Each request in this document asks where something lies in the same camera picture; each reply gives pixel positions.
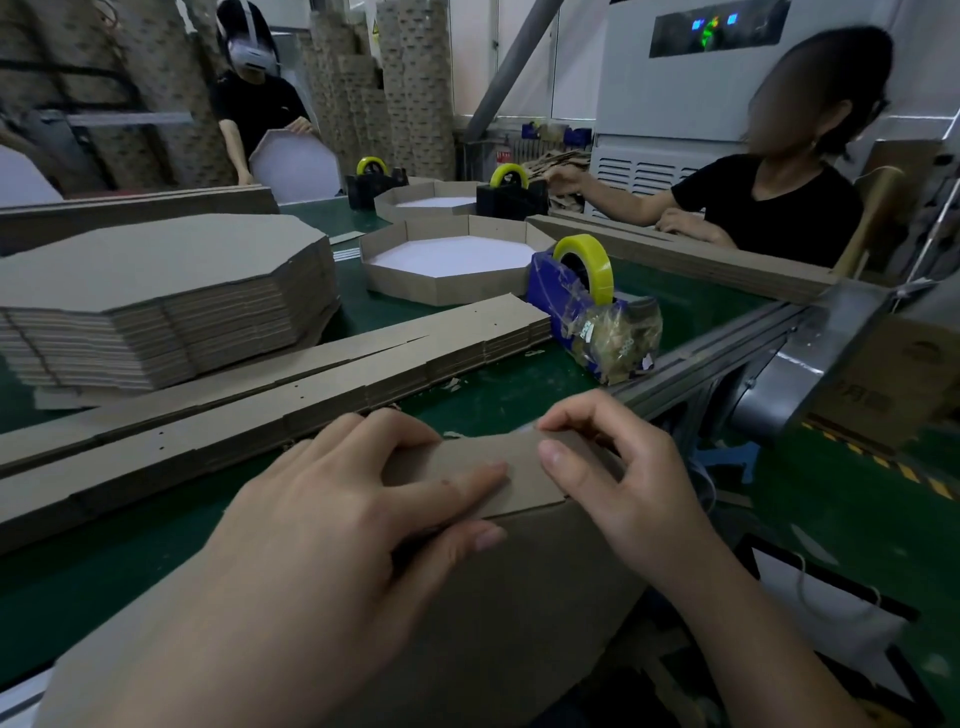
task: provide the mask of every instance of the person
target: person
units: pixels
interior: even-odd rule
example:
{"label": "person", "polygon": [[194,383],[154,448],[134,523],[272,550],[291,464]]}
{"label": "person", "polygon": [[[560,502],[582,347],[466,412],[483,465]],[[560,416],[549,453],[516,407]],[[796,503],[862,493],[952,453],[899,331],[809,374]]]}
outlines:
{"label": "person", "polygon": [[[870,726],[713,530],[669,435],[600,390],[554,405],[538,427],[600,433],[615,445],[627,465],[619,483],[556,440],[540,443],[540,461],[680,611],[734,725]],[[398,544],[451,523],[507,473],[494,463],[383,486],[395,448],[440,440],[388,408],[345,415],[282,454],[230,504],[197,557],[192,588],[171,602],[126,679],[91,695],[91,724],[322,724],[397,655],[457,564],[509,538],[491,522],[455,522],[394,574]]]}
{"label": "person", "polygon": [[[775,65],[750,104],[748,154],[718,159],[671,190],[638,197],[574,167],[548,174],[613,220],[657,225],[724,248],[836,264],[863,205],[827,163],[887,106],[893,40],[872,26],[817,34]],[[696,214],[704,209],[706,216]]]}
{"label": "person", "polygon": [[[220,0],[217,25],[217,39],[230,68],[211,85],[210,105],[236,169],[237,183],[254,184],[250,155],[268,130],[313,134],[317,130],[307,118],[297,90],[278,75],[267,72],[276,70],[279,54],[260,9],[247,0]],[[237,53],[237,49],[244,48],[266,57],[266,62],[245,62]]]}

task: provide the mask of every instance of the fingernail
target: fingernail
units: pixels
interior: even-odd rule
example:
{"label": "fingernail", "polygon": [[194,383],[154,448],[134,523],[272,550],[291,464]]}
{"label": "fingernail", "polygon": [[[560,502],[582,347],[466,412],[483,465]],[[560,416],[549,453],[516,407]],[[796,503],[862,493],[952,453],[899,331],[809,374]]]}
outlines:
{"label": "fingernail", "polygon": [[542,440],[537,445],[537,452],[540,459],[546,465],[559,465],[560,461],[566,455],[566,447],[556,440]]}
{"label": "fingernail", "polygon": [[507,532],[498,525],[491,527],[473,539],[474,551],[486,551],[489,548],[502,544],[507,539]]}

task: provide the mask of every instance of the woman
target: woman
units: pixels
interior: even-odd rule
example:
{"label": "woman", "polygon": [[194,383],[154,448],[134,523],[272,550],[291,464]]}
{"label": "woman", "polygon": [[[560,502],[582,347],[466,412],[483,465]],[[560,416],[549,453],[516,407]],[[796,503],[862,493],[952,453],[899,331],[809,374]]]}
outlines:
{"label": "woman", "polygon": [[[247,11],[252,16],[251,37]],[[256,5],[246,0],[220,0],[217,5],[217,39],[230,64],[210,87],[210,105],[220,122],[227,154],[237,172],[238,184],[253,184],[248,160],[269,129],[313,133],[313,124],[292,85],[258,67],[239,61],[237,48],[246,46],[276,66],[278,55],[270,27]]]}
{"label": "woman", "polygon": [[[636,197],[572,167],[548,176],[634,225],[657,224],[725,248],[832,267],[860,223],[853,186],[827,159],[887,106],[893,40],[871,26],[825,31],[792,48],[750,105],[749,154],[718,159],[670,191]],[[706,216],[697,213],[704,209]]]}

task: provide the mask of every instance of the yellow black warning stripe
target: yellow black warning stripe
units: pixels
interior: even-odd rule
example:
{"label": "yellow black warning stripe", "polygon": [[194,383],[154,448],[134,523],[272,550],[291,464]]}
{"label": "yellow black warning stripe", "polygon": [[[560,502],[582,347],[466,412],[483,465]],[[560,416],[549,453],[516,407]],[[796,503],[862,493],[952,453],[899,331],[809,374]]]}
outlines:
{"label": "yellow black warning stripe", "polygon": [[848,442],[847,440],[844,440],[842,437],[838,437],[837,435],[834,435],[832,432],[827,432],[826,430],[821,429],[820,427],[818,427],[817,425],[813,425],[812,423],[804,423],[804,427],[806,427],[807,429],[812,429],[819,432],[820,434],[822,434],[824,437],[826,437],[828,440],[831,440],[832,442],[840,443],[841,445],[846,445],[847,449],[850,450],[851,452],[855,452],[858,455],[863,455],[864,457],[872,458],[874,462],[877,463],[881,468],[886,468],[887,470],[893,471],[894,473],[900,473],[907,480],[912,480],[915,483],[920,483],[921,485],[925,485],[934,493],[936,493],[938,496],[943,496],[944,498],[947,498],[949,500],[960,500],[960,497],[955,495],[943,480],[939,480],[935,477],[931,477],[930,475],[927,475],[926,473],[922,473],[919,470],[915,468],[911,468],[908,465],[904,465],[903,463],[898,462],[897,460],[891,460],[890,458],[880,457],[879,455],[875,455],[872,452],[869,452],[868,450],[865,450],[864,448],[860,447],[859,445],[855,445],[854,443]]}

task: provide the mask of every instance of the black t-shirt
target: black t-shirt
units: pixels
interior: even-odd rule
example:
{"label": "black t-shirt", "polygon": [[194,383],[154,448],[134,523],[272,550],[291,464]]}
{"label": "black t-shirt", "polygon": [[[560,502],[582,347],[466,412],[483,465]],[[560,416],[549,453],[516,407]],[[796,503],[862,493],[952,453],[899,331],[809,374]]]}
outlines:
{"label": "black t-shirt", "polygon": [[832,268],[860,225],[863,205],[853,185],[833,167],[800,189],[757,201],[760,158],[717,159],[673,188],[677,204],[723,228],[736,247]]}
{"label": "black t-shirt", "polygon": [[218,121],[229,119],[237,125],[247,158],[268,129],[283,129],[299,116],[307,118],[297,90],[278,76],[250,84],[228,71],[210,87],[210,105]]}

